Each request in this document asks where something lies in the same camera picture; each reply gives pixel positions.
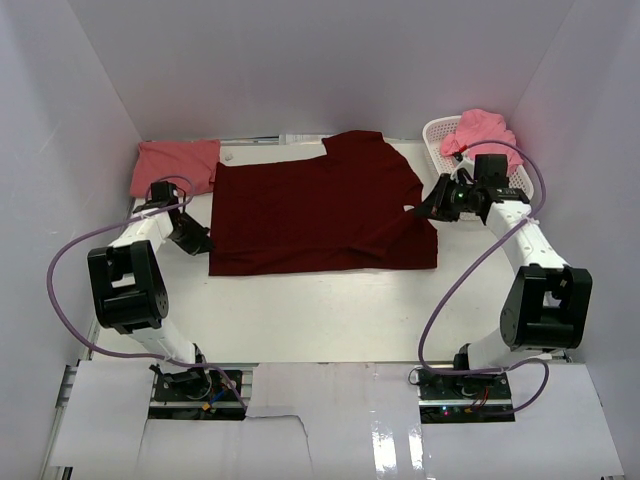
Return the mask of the dark red t-shirt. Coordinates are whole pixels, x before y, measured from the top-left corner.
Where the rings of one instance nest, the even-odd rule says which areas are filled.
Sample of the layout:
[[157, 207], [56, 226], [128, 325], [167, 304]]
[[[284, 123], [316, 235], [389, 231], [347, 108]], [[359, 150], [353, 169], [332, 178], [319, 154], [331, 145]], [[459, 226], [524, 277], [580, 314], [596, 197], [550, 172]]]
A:
[[407, 159], [373, 131], [323, 146], [315, 158], [218, 167], [210, 275], [436, 268], [437, 231], [413, 212], [423, 184]]

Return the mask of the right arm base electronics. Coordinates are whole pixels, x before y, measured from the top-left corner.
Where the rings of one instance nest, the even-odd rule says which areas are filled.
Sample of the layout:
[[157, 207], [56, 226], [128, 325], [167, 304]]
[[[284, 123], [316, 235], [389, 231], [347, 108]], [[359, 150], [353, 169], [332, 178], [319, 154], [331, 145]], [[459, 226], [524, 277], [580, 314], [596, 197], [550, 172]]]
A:
[[408, 374], [408, 382], [417, 388], [423, 425], [515, 421], [505, 374], [442, 376], [415, 367]]

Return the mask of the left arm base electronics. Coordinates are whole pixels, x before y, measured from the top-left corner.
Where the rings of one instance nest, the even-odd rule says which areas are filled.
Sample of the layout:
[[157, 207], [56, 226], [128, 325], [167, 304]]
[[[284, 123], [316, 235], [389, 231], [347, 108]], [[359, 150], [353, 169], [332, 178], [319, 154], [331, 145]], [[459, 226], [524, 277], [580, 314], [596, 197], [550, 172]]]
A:
[[162, 374], [158, 367], [148, 418], [152, 420], [242, 421], [249, 403], [253, 372], [251, 369], [225, 369], [226, 378], [216, 370], [191, 369], [176, 374]]

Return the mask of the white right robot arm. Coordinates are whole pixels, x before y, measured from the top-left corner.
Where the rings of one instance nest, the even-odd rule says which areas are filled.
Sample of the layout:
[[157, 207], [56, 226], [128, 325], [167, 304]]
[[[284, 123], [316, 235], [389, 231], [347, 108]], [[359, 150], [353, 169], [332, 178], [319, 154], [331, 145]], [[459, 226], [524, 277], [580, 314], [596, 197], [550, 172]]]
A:
[[486, 389], [487, 375], [577, 348], [593, 279], [588, 270], [570, 266], [548, 242], [526, 193], [511, 187], [505, 156], [454, 157], [457, 166], [439, 176], [416, 216], [455, 222], [463, 213], [475, 215], [496, 238], [489, 250], [503, 250], [515, 274], [497, 329], [463, 346], [454, 359], [452, 388], [472, 399]]

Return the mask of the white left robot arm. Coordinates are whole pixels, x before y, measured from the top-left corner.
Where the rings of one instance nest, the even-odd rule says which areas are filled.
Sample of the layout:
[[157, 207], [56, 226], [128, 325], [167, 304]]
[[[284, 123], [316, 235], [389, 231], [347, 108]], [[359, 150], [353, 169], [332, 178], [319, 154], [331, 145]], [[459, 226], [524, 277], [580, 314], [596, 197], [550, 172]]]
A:
[[188, 398], [199, 399], [209, 392], [212, 377], [195, 365], [203, 360], [196, 344], [168, 318], [169, 298], [156, 258], [168, 241], [190, 256], [214, 250], [209, 229], [186, 212], [186, 202], [173, 177], [151, 183], [132, 222], [108, 246], [91, 250], [87, 262], [99, 324], [162, 360], [190, 364], [176, 384]]

